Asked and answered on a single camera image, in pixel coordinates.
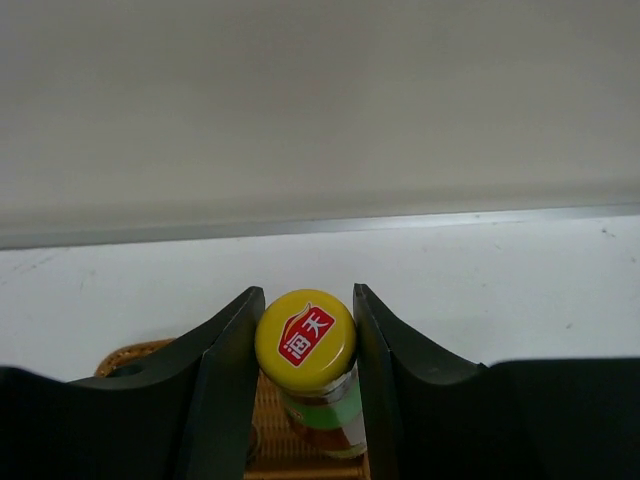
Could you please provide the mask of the yellow-cap brown sauce bottle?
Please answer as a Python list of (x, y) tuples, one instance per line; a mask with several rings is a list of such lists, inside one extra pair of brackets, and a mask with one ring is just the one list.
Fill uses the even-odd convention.
[(356, 323), (339, 299), (313, 289), (284, 294), (258, 321), (254, 347), (299, 438), (332, 458), (365, 453)]

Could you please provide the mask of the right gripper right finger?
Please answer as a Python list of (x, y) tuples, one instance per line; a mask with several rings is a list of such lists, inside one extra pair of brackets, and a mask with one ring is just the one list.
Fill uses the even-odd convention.
[(358, 369), (375, 479), (635, 479), (639, 362), (487, 366), (353, 290)]

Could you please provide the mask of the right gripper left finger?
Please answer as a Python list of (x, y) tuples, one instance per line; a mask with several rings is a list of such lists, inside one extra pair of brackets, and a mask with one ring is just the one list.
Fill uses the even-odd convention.
[(5, 479), (239, 479), (249, 450), (264, 293), (106, 377), (1, 370)]

